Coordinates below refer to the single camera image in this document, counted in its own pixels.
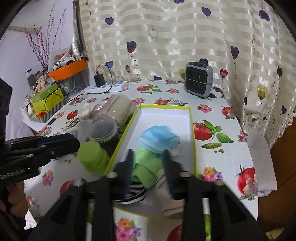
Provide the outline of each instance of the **green box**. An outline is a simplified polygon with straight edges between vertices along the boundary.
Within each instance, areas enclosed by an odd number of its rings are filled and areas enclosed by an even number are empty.
[[[58,88],[57,84],[49,85],[44,90],[41,90],[39,93],[35,94],[33,97],[31,97],[30,101],[31,103],[35,103],[41,100],[44,100],[47,96],[49,96],[51,93],[56,91]]]
[[[54,93],[53,95],[48,96],[48,98],[45,98],[44,100],[32,103],[36,113],[45,111],[44,104],[46,104],[45,107],[46,107],[46,110],[48,111],[48,110],[51,110],[57,103],[63,100],[64,96],[60,88],[58,88],[53,93]]]

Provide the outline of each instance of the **portable heater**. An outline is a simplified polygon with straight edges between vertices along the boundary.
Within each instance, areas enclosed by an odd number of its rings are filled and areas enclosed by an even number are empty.
[[[185,90],[191,94],[208,97],[213,83],[211,66],[198,62],[189,62],[185,72]]]

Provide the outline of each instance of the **blue face mask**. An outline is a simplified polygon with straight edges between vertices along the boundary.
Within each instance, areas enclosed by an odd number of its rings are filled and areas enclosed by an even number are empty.
[[[180,137],[171,132],[168,126],[153,126],[145,130],[137,139],[137,143],[152,152],[162,154],[171,150],[171,155],[177,155],[180,149]]]

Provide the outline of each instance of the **orange basket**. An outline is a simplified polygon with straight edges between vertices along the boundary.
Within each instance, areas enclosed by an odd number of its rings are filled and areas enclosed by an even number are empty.
[[[56,82],[72,77],[73,75],[87,68],[85,59],[75,61],[62,68],[48,73],[49,78],[53,78]]]

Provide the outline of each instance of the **white wall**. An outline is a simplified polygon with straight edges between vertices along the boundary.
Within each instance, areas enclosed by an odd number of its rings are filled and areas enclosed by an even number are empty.
[[[54,46],[54,48],[67,48],[74,36],[72,0],[31,1],[18,13],[10,25],[24,27],[26,24],[27,27],[33,27],[35,24],[36,27],[42,26],[43,34],[46,34],[53,5],[55,5],[54,29],[58,25],[63,10],[67,8]],[[23,117],[20,113],[23,99],[30,91],[25,77],[25,72],[29,69],[42,70],[42,67],[28,43],[26,34],[6,31],[0,46],[0,77],[13,88],[7,116],[6,140],[32,135],[28,126],[22,122]]]

